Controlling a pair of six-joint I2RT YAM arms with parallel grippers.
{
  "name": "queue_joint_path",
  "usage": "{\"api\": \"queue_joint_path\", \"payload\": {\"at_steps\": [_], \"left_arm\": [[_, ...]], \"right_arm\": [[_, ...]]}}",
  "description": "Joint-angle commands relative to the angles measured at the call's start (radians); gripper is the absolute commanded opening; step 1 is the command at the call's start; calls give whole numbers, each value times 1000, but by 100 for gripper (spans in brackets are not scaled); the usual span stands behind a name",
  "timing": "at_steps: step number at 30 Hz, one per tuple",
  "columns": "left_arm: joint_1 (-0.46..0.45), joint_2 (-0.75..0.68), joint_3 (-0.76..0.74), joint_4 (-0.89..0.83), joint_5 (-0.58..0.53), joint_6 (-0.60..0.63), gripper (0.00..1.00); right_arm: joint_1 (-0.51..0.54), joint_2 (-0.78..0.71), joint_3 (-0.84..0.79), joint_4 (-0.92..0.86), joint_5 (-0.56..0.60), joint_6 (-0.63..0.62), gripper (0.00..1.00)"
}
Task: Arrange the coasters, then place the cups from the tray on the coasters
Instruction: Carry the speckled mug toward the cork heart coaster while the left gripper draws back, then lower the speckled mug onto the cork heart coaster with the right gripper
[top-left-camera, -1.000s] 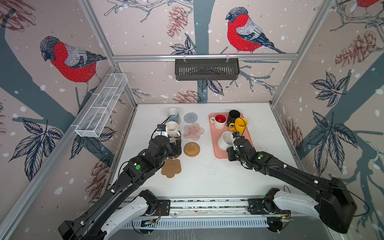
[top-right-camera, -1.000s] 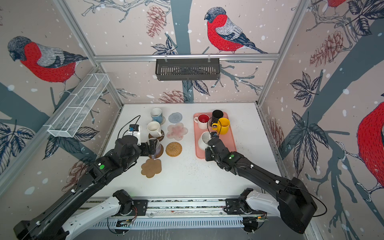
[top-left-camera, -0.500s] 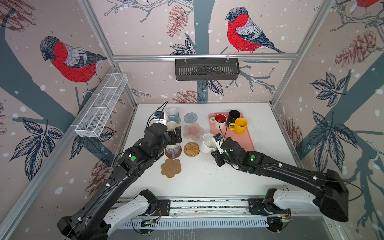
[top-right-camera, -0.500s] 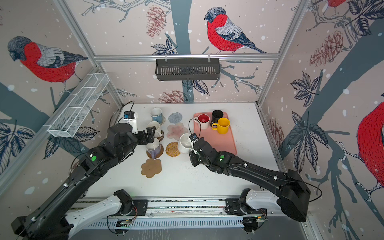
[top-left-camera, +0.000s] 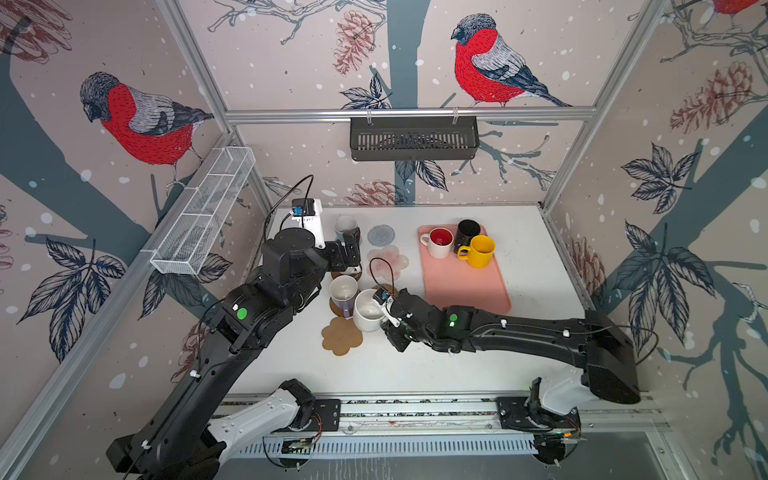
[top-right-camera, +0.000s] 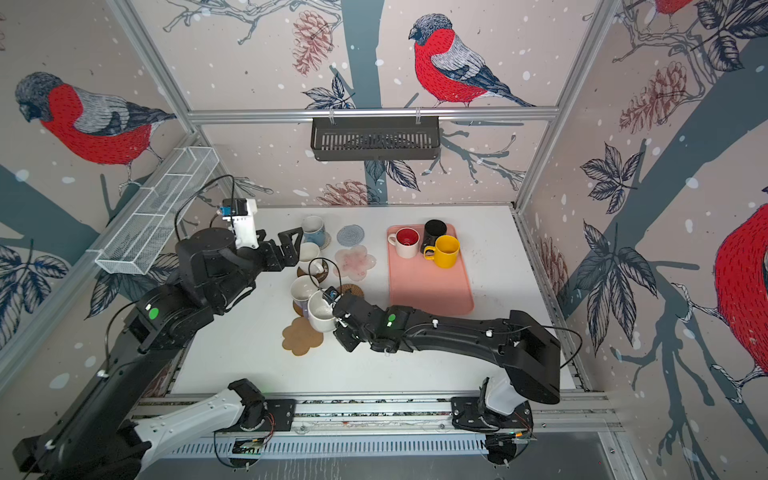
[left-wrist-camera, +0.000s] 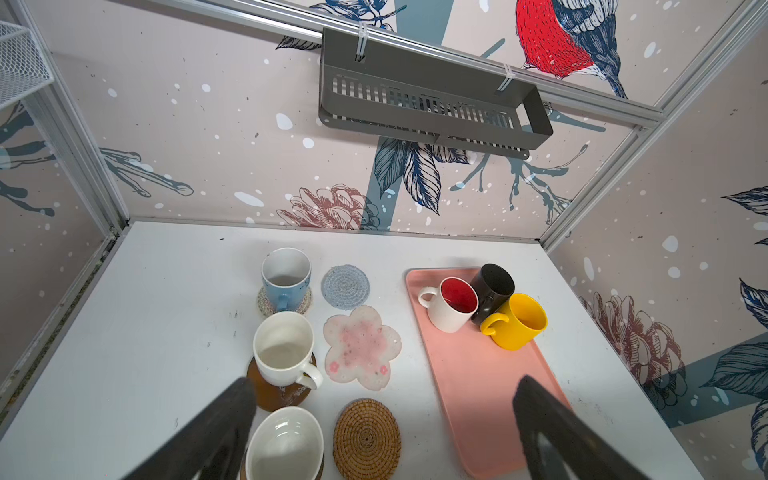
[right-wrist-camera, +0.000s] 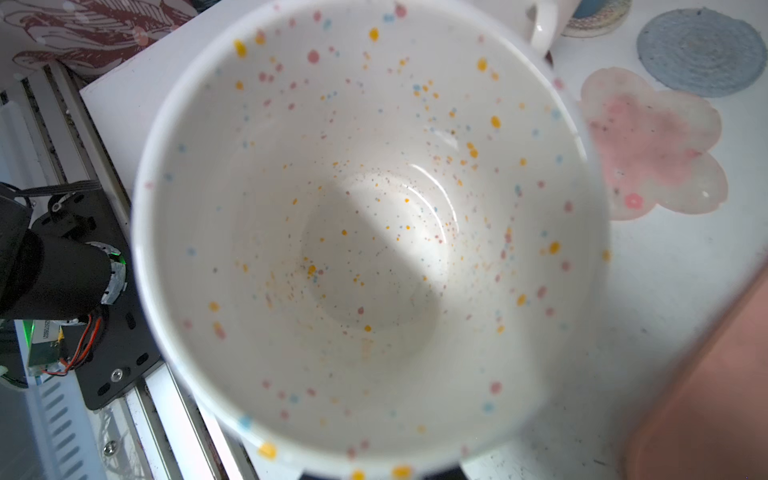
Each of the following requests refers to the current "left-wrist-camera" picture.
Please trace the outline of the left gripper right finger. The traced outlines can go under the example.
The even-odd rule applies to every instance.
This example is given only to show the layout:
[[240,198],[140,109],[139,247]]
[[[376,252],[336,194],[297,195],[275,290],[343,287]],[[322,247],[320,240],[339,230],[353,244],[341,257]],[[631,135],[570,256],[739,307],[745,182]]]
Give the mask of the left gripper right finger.
[[533,377],[520,380],[512,406],[531,478],[646,477]]

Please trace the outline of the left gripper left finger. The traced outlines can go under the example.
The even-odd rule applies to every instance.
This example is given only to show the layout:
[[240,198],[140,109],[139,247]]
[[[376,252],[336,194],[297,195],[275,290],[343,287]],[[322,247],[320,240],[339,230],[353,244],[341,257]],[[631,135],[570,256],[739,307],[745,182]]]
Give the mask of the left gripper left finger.
[[256,409],[250,380],[237,379],[127,477],[236,479]]

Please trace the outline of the small white cup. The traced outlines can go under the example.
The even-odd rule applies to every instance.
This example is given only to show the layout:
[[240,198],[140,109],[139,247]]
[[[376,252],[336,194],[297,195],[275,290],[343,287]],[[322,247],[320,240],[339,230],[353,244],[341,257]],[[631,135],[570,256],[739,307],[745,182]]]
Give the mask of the small white cup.
[[268,415],[253,433],[245,459],[284,454],[299,455],[310,462],[313,470],[325,462],[321,426],[313,414],[301,407],[285,407]]

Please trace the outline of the dark brown scratched round coaster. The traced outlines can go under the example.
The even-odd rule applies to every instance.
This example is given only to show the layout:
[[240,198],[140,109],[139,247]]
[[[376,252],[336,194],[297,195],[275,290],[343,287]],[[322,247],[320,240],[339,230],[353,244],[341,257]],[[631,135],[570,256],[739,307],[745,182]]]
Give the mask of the dark brown scratched round coaster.
[[268,383],[262,377],[254,358],[250,360],[246,376],[255,389],[258,407],[267,412],[299,406],[312,392],[310,388],[298,383],[286,387],[276,387]]

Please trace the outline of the pink rectangular tray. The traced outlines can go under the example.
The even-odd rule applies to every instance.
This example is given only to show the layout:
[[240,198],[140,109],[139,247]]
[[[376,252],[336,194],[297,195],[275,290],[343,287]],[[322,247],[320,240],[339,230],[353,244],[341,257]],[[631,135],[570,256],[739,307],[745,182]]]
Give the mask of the pink rectangular tray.
[[456,333],[438,330],[417,296],[447,277],[465,281],[476,268],[412,269],[406,289],[459,460],[474,479],[493,479],[526,467],[512,400],[529,375],[569,404],[534,339],[517,351],[497,346],[472,323]]

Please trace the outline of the yellow mug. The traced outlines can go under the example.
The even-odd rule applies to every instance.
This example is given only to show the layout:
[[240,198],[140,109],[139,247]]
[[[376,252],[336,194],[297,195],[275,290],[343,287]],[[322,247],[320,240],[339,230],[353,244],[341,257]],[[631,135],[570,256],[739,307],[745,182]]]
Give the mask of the yellow mug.
[[481,323],[480,331],[500,348],[517,351],[547,326],[548,317],[542,306],[528,295],[515,293]]

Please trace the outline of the beige woven round coaster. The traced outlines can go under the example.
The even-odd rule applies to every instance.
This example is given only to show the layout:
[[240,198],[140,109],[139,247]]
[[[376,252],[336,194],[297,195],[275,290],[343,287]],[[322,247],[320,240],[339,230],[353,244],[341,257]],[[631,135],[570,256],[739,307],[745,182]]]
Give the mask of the beige woven round coaster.
[[[312,290],[308,289],[302,302],[298,306],[297,312],[302,315],[306,314],[307,311],[311,308],[312,301],[313,301]],[[262,287],[259,290],[256,304],[257,304],[258,310],[264,317],[269,317],[277,312],[275,307],[269,301],[266,295],[266,289],[264,287]]]

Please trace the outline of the rattan woven round coaster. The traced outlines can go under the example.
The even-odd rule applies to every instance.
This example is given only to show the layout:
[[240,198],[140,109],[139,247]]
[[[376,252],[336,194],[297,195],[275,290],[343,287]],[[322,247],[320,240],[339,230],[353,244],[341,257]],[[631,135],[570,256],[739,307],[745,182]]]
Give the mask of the rattan woven round coaster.
[[333,435],[333,458],[344,479],[390,479],[401,450],[399,425],[381,402],[358,399],[340,414]]

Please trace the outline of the pink flower resin coaster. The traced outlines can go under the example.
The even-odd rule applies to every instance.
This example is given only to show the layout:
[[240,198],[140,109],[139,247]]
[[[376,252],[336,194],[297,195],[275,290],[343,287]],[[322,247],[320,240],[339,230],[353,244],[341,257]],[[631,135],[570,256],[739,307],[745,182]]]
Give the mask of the pink flower resin coaster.
[[376,309],[363,305],[349,315],[330,317],[323,336],[329,345],[325,370],[331,380],[357,381],[371,391],[388,385],[390,363],[402,351],[402,340],[393,328],[382,323]]

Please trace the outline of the light blue mug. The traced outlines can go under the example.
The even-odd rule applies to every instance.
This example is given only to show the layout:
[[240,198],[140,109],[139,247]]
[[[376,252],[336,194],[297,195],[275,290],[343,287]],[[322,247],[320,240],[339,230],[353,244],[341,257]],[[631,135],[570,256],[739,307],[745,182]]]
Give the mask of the light blue mug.
[[270,252],[261,265],[265,294],[276,312],[297,311],[309,289],[312,266],[309,257],[296,248]]

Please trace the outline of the white mug red inside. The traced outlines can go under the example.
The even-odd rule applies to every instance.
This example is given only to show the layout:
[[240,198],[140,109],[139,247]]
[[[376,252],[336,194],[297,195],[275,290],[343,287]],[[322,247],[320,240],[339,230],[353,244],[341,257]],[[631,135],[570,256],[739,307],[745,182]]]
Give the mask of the white mug red inside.
[[443,279],[438,287],[425,287],[418,302],[427,309],[428,318],[440,331],[456,333],[477,311],[478,296],[469,283],[457,277]]

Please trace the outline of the blue woven round coaster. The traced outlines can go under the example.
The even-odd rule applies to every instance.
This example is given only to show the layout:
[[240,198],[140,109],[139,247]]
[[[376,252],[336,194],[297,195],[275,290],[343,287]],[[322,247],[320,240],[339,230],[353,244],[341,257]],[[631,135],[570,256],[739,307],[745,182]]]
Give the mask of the blue woven round coaster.
[[339,265],[331,268],[322,278],[321,293],[332,307],[354,310],[368,299],[370,283],[358,267]]

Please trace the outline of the brown wooden round coaster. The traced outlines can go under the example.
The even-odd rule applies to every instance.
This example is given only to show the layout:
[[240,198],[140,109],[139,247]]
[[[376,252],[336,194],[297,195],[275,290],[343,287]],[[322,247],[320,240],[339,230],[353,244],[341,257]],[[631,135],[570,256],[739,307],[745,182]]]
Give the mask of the brown wooden round coaster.
[[300,459],[296,454],[262,455],[250,460],[245,459],[241,465],[241,479],[310,479],[309,474],[314,472],[313,479],[320,480],[324,473],[325,462],[313,470],[310,462]]

